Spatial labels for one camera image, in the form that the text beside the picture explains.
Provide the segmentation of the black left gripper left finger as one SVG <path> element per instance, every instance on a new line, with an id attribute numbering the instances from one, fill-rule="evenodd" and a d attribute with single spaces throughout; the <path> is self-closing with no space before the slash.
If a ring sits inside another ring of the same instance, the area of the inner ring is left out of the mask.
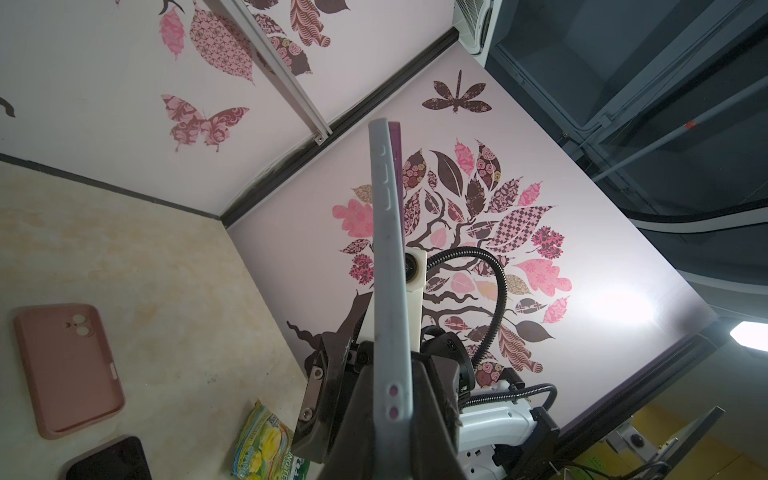
<path id="1" fill-rule="evenodd" d="M 343 377 L 336 436 L 319 479 L 370 480 L 375 470 L 373 367 Z"/>

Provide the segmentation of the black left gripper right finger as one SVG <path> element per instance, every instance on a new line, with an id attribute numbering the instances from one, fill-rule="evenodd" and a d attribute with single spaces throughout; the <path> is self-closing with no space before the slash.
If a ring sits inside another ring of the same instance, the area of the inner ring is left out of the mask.
<path id="1" fill-rule="evenodd" d="M 463 479 L 458 460 L 459 366 L 443 357 L 414 356 L 410 466 L 415 479 Z"/>

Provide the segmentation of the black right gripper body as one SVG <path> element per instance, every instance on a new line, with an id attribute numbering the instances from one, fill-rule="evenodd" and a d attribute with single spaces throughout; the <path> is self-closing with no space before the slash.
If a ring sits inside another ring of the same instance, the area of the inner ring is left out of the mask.
<path id="1" fill-rule="evenodd" d="M 339 329 L 312 338 L 305 361 L 308 384 L 292 443 L 295 455 L 318 464 L 362 463 L 373 458 L 371 374 L 373 343 L 362 338 L 371 293 L 356 295 Z M 465 399 L 465 348 L 456 335 L 426 328 L 428 339 L 412 354 L 417 368 L 413 464 L 455 464 L 459 406 Z"/>

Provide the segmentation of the black phone case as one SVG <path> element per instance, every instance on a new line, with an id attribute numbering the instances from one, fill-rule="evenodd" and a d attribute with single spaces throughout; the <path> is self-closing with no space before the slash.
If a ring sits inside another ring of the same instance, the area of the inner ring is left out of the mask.
<path id="1" fill-rule="evenodd" d="M 66 480 L 151 480 L 152 474 L 140 439 L 127 436 L 74 460 Z"/>

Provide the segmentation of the pink phone case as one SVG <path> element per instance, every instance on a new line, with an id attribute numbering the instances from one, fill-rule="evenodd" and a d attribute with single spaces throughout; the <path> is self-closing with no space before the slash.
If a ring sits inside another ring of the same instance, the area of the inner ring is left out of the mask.
<path id="1" fill-rule="evenodd" d="M 96 307 L 26 307 L 13 324 L 41 437 L 59 439 L 123 410 L 124 390 Z"/>

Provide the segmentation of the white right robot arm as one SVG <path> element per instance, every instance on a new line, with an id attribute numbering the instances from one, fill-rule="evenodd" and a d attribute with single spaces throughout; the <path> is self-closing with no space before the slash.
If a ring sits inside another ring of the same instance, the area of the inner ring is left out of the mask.
<path id="1" fill-rule="evenodd" d="M 480 374 L 458 336 L 440 327 L 411 338 L 414 414 L 404 447 L 377 444 L 372 397 L 373 296 L 355 296 L 335 332 L 316 335 L 305 361 L 308 384 L 292 443 L 321 465 L 323 479 L 535 479 L 559 436 L 549 415 L 557 391 L 525 386 L 500 371 L 473 392 Z"/>

